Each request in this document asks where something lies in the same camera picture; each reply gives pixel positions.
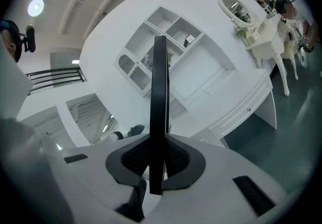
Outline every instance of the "floor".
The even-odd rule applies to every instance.
[[[322,142],[322,47],[308,55],[309,66],[297,62],[298,81],[291,61],[284,60],[290,96],[284,95],[279,71],[272,79],[277,130],[252,115],[227,135],[234,150],[274,177],[288,193],[305,184]]]

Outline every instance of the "white desk surface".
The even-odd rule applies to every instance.
[[[204,128],[214,124],[234,109],[267,74],[265,69],[235,71],[212,94],[204,93],[189,112],[172,122],[171,132],[191,137]]]

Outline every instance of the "headphones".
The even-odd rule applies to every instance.
[[[0,22],[0,31],[3,29],[9,31],[14,43],[16,44],[16,62],[18,62],[21,57],[22,43],[24,43],[25,52],[34,52],[36,50],[35,29],[32,25],[28,25],[26,27],[26,34],[23,34],[19,32],[19,28],[14,21],[2,19],[2,21]]]

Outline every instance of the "shelf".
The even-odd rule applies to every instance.
[[[233,69],[226,54],[207,35],[199,39],[187,56],[170,74],[170,82],[182,101],[193,98],[204,85],[219,78],[228,69]]]
[[[169,115],[172,119],[176,119],[186,111],[186,108],[177,99],[174,98],[172,101],[170,101]]]
[[[129,74],[134,66],[134,62],[127,55],[122,55],[118,62],[120,68],[126,73]]]
[[[148,77],[138,66],[134,69],[134,71],[130,75],[130,78],[141,90],[144,90],[151,82],[150,77]]]
[[[145,96],[144,96],[148,101],[151,101],[151,91],[149,91]],[[169,101],[171,102],[174,100],[175,97],[172,95],[172,93],[169,93]]]
[[[177,20],[179,16],[165,8],[158,8],[148,19],[147,22],[156,26],[161,31],[165,32],[171,24]]]
[[[154,45],[155,36],[162,35],[153,27],[143,23],[131,37],[125,47],[133,53],[133,55],[141,60],[148,50]]]
[[[173,41],[171,41],[168,38],[167,38],[167,50],[168,50],[168,53],[173,54],[171,58],[171,62],[169,62],[169,66],[174,65],[178,61],[180,56],[184,53],[183,50],[177,44],[175,44]],[[153,53],[154,53],[154,45],[147,52],[147,55],[149,55],[149,59],[151,59],[152,62],[153,62]],[[143,56],[141,60],[143,65],[144,65],[144,61],[145,61],[145,57]]]
[[[188,23],[183,18],[177,19],[171,27],[166,31],[180,46],[184,48],[185,39],[191,34],[193,37],[197,38],[201,32]]]

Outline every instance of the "railing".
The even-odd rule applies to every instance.
[[[79,66],[43,70],[43,71],[28,73],[26,75],[33,83],[33,88],[30,92],[39,90],[45,87],[49,87],[49,86],[59,86],[61,84],[67,84],[67,83],[72,83],[77,81],[84,82],[86,80]],[[56,82],[57,80],[63,80],[63,79],[67,79],[67,80],[64,80],[62,82]]]

